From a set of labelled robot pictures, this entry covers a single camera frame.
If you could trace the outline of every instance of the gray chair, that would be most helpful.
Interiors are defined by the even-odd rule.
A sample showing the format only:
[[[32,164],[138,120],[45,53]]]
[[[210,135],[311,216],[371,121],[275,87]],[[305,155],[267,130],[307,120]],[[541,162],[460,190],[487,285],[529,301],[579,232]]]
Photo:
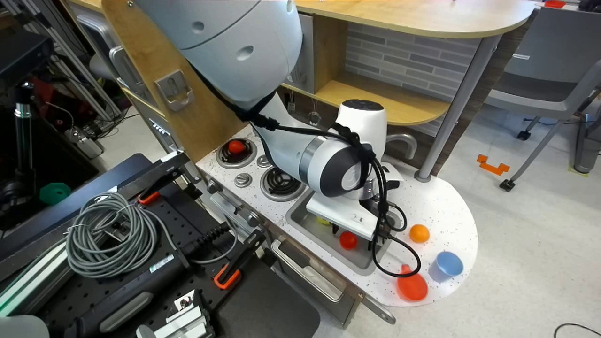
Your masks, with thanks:
[[[543,7],[486,103],[535,116],[518,134],[527,140],[541,117],[557,119],[530,157],[500,187],[511,191],[557,130],[601,84],[601,14]]]

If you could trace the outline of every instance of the metal latch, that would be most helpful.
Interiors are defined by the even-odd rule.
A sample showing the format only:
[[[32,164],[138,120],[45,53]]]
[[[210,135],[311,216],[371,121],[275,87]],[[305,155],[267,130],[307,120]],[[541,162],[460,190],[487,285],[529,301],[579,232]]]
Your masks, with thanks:
[[[154,83],[158,87],[163,99],[168,102],[169,108],[173,111],[179,111],[189,103],[194,102],[194,93],[188,87],[188,83],[186,83],[184,74],[180,69],[165,75]],[[186,97],[178,99],[183,93],[186,93]]]

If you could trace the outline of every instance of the chair leg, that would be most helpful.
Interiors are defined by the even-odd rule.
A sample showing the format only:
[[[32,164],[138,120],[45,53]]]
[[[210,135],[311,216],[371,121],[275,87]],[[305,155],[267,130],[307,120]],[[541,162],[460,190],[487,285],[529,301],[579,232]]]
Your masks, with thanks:
[[[532,120],[532,122],[530,122],[530,124],[526,127],[526,130],[519,132],[519,134],[517,135],[517,138],[522,141],[526,141],[528,138],[530,138],[530,130],[532,130],[532,128],[534,128],[534,126],[538,123],[538,121],[540,121],[540,116],[535,117]]]
[[[515,173],[511,179],[508,180],[504,180],[499,187],[501,189],[504,189],[505,191],[511,191],[511,189],[513,189],[514,186],[516,186],[515,181],[520,178],[520,176],[524,173],[524,171],[526,171],[526,169],[528,169],[528,167],[532,164],[532,162],[534,162],[534,159],[538,156],[538,154],[540,154],[540,152],[543,150],[543,148],[547,145],[547,143],[549,143],[549,141],[553,138],[553,136],[555,136],[555,134],[557,133],[557,131],[560,129],[560,127],[565,123],[565,120],[559,120],[557,122],[555,122],[555,124],[553,125],[553,127],[551,127],[551,130],[549,130],[549,132],[547,133],[547,135],[545,135],[545,137],[543,138],[543,140],[536,146],[536,148],[534,149],[534,151],[530,154],[530,156],[528,157],[528,159],[526,159],[526,161],[522,164],[522,166],[520,167],[520,169],[517,170],[517,173]]]

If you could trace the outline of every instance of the orange ball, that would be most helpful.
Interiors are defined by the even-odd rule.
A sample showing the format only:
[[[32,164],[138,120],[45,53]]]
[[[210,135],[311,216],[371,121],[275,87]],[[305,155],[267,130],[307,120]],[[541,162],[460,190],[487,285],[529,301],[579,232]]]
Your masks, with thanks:
[[[411,227],[409,237],[416,243],[424,243],[430,239],[430,231],[422,224],[416,224]]]

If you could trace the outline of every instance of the oven door handle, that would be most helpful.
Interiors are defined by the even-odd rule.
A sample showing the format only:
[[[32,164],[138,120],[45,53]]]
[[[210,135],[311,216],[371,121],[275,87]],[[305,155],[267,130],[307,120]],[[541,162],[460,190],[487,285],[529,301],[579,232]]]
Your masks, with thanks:
[[[333,303],[337,303],[342,299],[343,292],[334,284],[319,274],[313,267],[305,266],[301,268],[294,260],[286,255],[279,246],[282,244],[279,240],[274,240],[271,244],[271,250],[278,258],[288,265],[294,272],[301,276],[307,283],[319,291],[324,297]]]

